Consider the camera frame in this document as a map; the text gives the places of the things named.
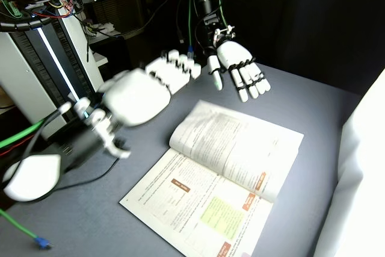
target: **dark background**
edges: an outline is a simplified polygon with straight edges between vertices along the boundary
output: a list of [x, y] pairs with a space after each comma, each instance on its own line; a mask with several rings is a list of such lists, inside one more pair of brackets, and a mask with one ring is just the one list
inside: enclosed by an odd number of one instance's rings
[[385, 0], [224, 0], [223, 7], [236, 40], [263, 64], [361, 95], [385, 67]]

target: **orange label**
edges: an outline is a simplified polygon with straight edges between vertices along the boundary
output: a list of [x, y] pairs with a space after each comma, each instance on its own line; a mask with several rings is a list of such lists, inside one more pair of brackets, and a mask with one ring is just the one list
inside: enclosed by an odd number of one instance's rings
[[255, 187], [255, 189], [256, 189], [257, 191], [259, 191], [260, 186], [262, 186], [262, 183], [263, 183], [263, 180], [265, 179], [265, 176], [266, 176], [266, 173], [263, 172], [263, 173], [261, 174], [261, 176], [259, 177], [259, 180], [258, 180], [258, 183], [257, 183], [257, 187]]
[[253, 203], [254, 201], [254, 198], [255, 198], [255, 194], [249, 194], [245, 203], [243, 204], [242, 206], [242, 209], [245, 210], [245, 211], [248, 211], [251, 207], [251, 204]]
[[188, 188], [187, 186], [185, 186], [184, 184], [182, 184], [181, 182], [173, 179], [171, 181], [171, 183], [173, 183], [175, 186], [181, 188], [183, 191], [186, 191], [187, 193], [190, 192], [190, 188]]
[[226, 257], [227, 253], [230, 251], [231, 245], [227, 242], [225, 242], [219, 251], [217, 257]]

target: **open book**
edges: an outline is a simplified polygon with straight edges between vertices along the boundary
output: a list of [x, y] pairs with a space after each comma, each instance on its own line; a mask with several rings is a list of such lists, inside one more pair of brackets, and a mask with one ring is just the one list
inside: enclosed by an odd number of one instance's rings
[[251, 256], [302, 138], [200, 101], [120, 204], [186, 256]]

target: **book page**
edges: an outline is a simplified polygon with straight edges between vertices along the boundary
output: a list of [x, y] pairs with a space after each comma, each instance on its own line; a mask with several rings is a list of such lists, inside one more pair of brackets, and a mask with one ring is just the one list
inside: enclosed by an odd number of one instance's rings
[[120, 201], [185, 256], [251, 256], [272, 203], [169, 149]]
[[200, 101], [176, 128], [170, 147], [274, 202], [303, 134]]

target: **gray table surface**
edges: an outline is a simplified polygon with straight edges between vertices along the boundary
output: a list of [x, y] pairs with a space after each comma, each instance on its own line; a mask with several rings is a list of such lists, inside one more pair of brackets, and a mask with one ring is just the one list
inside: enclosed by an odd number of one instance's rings
[[[180, 253], [118, 204], [168, 149], [176, 126], [199, 99], [213, 102], [304, 134], [294, 165], [269, 215], [253, 256], [311, 256], [336, 185], [340, 133], [359, 97], [299, 76], [263, 67], [272, 89], [241, 103], [229, 76], [215, 90], [203, 75], [177, 93], [155, 119], [122, 129], [129, 159], [121, 160], [103, 179], [58, 191], [33, 204], [8, 210], [17, 221], [55, 246], [41, 252], [32, 239], [0, 218], [0, 255], [17, 256], [180, 256]], [[66, 174], [62, 185], [90, 179], [114, 160], [99, 153]]]

